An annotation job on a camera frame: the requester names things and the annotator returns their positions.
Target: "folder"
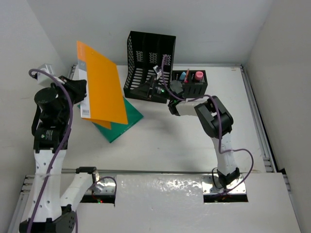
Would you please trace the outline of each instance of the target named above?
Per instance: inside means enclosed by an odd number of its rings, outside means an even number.
[[[117,65],[80,41],[77,55],[79,79],[87,81],[81,118],[107,129],[112,122],[128,124]]]

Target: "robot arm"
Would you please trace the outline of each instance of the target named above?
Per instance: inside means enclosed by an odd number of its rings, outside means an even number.
[[[53,76],[49,65],[43,65],[41,70]],[[47,80],[47,77],[39,73],[33,77],[37,79],[39,84],[51,83],[50,80]],[[82,101],[86,96],[86,81],[72,81],[63,76],[55,77],[55,79],[68,92],[72,105]],[[37,111],[32,125],[32,132],[35,137],[34,154],[36,164],[33,184],[34,196],[28,219],[20,223],[19,232],[70,233],[76,222],[75,210],[85,192],[94,182],[98,181],[98,174],[95,167],[78,168],[73,182],[60,198],[61,171],[68,147],[68,139],[66,139],[57,154],[49,174],[47,174],[47,171],[67,130],[69,121],[68,100],[64,92],[52,83],[50,87],[43,88],[36,93],[35,102]],[[40,200],[38,200],[41,189],[44,189],[44,191]],[[30,219],[34,210],[36,213],[31,224]]]
[[[235,163],[232,146],[231,131],[233,118],[227,109],[223,106],[218,97],[213,96],[220,112],[221,122],[218,121],[216,110],[213,102],[208,100],[196,100],[191,102],[171,100],[169,110],[176,116],[195,116],[198,117],[205,133],[211,137],[216,156],[217,156],[217,173],[219,183],[223,188],[232,183],[240,176],[240,171]],[[222,135],[219,135],[219,124],[222,125]],[[219,151],[219,138],[221,137],[221,151],[230,150],[225,153]]]

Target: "white tabletop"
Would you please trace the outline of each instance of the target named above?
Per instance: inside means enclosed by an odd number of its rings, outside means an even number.
[[[207,94],[216,95],[234,118],[232,146],[247,148],[255,159],[254,172],[265,172],[240,68],[173,67],[175,70],[205,69]],[[118,66],[121,86],[127,66]],[[128,99],[143,115],[130,130],[113,143],[89,121],[80,118],[74,108],[74,120],[63,168],[96,166],[98,169],[207,172],[217,166],[211,139],[198,118],[172,116],[167,105]],[[247,153],[235,153],[241,172],[247,172],[251,160]]]
[[[62,174],[61,195],[72,180],[73,174]],[[245,185],[248,202],[203,203],[202,175],[117,175],[115,207],[80,203],[79,232],[300,232],[281,173],[251,174]],[[32,196],[33,189],[22,221]]]

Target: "purple cable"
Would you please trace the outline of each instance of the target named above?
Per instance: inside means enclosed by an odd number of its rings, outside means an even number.
[[[33,72],[38,72],[38,73],[41,73],[41,74],[44,74],[46,76],[48,76],[49,78],[51,78],[54,83],[56,84],[56,86],[58,86],[60,89],[62,89],[62,91],[64,92],[65,96],[66,96],[66,99],[68,101],[68,106],[69,106],[69,122],[68,122],[68,125],[66,127],[66,131],[65,131],[65,134],[64,134],[64,137],[63,137],[63,140],[60,142],[58,148],[56,149],[55,153],[54,153],[54,156],[52,157],[51,159],[51,162],[48,166],[48,169],[47,169],[47,176],[44,178],[44,181],[43,181],[43,184],[42,184],[42,187],[41,187],[41,190],[39,192],[39,195],[38,195],[38,199],[35,203],[35,207],[34,207],[34,211],[31,215],[31,218],[30,218],[30,221],[28,223],[28,228],[27,228],[27,233],[31,233],[31,227],[33,225],[33,222],[34,222],[34,219],[35,219],[35,214],[38,210],[38,207],[39,207],[39,203],[41,201],[41,198],[42,198],[42,195],[43,195],[43,192],[44,192],[44,189],[47,185],[47,182],[48,182],[48,179],[49,179],[49,173],[52,169],[52,166],[53,166],[53,163],[58,155],[58,153],[60,152],[60,150],[62,149],[64,143],[66,142],[66,140],[68,139],[69,137],[69,134],[70,134],[70,131],[71,131],[71,125],[72,125],[72,118],[73,118],[73,111],[72,111],[72,103],[71,103],[71,99],[70,99],[70,96],[68,94],[68,92],[66,91],[66,89],[63,87],[63,85],[55,78],[53,77],[51,74],[48,74],[47,72],[44,72],[40,69],[30,69],[28,74],[33,78],[34,76],[32,75]]]
[[[75,227],[76,227],[76,233],[78,233],[78,213],[77,213],[77,210],[75,212],[75,215],[76,215],[76,225],[75,225]]]
[[[166,62],[166,59],[168,58],[167,55],[164,55],[163,56],[163,59],[162,59],[162,64],[161,64],[161,74],[162,74],[162,81],[163,81],[163,84],[164,84],[164,87],[165,89],[168,91],[168,93],[173,96],[175,99],[177,100],[180,100],[180,101],[186,101],[185,99],[182,99],[182,98],[179,98],[178,96],[174,95],[167,87],[166,83],[165,83],[165,80],[164,80],[164,64]],[[214,98],[210,95],[203,95],[203,96],[200,96],[200,97],[197,97],[197,98],[194,98],[194,99],[190,99],[188,100],[189,102],[192,102],[192,101],[195,101],[195,100],[198,100],[198,99],[201,99],[203,97],[209,97],[210,100],[213,102],[213,105],[215,107],[215,110],[216,110],[216,114],[217,114],[217,119],[219,122],[221,122],[221,118],[220,118],[220,113],[219,113],[219,109],[218,109],[218,106],[217,106],[217,103],[216,101],[214,100]],[[219,137],[219,144],[218,144],[218,151],[220,154],[224,154],[226,152],[230,152],[230,151],[233,151],[233,152],[239,152],[239,151],[246,151],[247,153],[249,153],[250,157],[251,157],[251,160],[252,160],[252,164],[251,164],[251,168],[249,169],[248,173],[245,175],[245,177],[243,178],[243,180],[238,183],[234,188],[231,188],[231,189],[226,189],[224,192],[222,193],[219,193],[219,194],[215,194],[214,196],[217,197],[217,196],[222,196],[224,194],[227,194],[228,192],[232,191],[233,189],[235,189],[236,187],[238,187],[241,183],[243,183],[247,177],[251,174],[252,170],[253,170],[253,167],[254,167],[254,157],[252,155],[252,153],[248,150],[248,149],[236,149],[236,150],[224,150],[224,151],[221,151],[221,147],[222,147],[222,132],[223,132],[223,129],[222,129],[222,125],[219,124],[219,135],[221,135]]]

